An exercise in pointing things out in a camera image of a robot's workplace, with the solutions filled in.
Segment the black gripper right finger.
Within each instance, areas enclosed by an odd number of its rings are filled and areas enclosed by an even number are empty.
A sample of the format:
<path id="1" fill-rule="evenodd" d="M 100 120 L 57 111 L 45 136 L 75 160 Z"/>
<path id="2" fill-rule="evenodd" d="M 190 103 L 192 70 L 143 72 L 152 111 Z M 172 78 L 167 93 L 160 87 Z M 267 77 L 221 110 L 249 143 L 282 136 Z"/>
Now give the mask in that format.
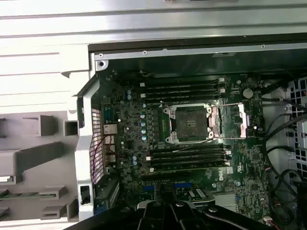
<path id="1" fill-rule="evenodd" d="M 168 184 L 166 205 L 180 230 L 271 230 L 272 227 L 220 206 L 214 195 L 193 186 Z"/>

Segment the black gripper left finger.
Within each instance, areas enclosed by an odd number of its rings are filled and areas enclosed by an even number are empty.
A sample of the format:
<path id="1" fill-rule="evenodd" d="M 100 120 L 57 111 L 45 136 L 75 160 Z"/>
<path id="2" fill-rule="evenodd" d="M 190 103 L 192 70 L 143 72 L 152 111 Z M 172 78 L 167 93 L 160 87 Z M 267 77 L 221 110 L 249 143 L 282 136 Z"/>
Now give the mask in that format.
<path id="1" fill-rule="evenodd" d="M 165 192 L 168 186 L 162 184 L 156 200 L 140 202 L 134 209 L 127 203 L 82 220 L 68 230 L 162 230 L 165 218 Z"/>

